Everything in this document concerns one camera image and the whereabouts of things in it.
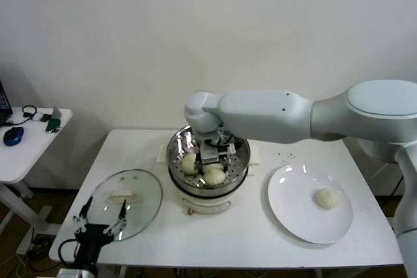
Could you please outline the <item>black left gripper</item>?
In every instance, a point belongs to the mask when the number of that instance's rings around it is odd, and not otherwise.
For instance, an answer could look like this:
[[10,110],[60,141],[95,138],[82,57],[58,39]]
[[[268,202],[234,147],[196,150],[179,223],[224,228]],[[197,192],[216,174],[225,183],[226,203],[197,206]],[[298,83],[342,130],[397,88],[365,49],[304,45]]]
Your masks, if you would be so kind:
[[[78,215],[73,217],[75,226],[82,226],[87,222],[87,213],[91,206],[93,197],[90,196],[87,202],[81,207]],[[123,201],[118,219],[111,226],[104,224],[87,224],[85,231],[76,234],[76,241],[79,249],[75,257],[75,267],[87,268],[96,264],[103,246],[113,242],[113,235],[118,234],[126,227],[126,201]]]

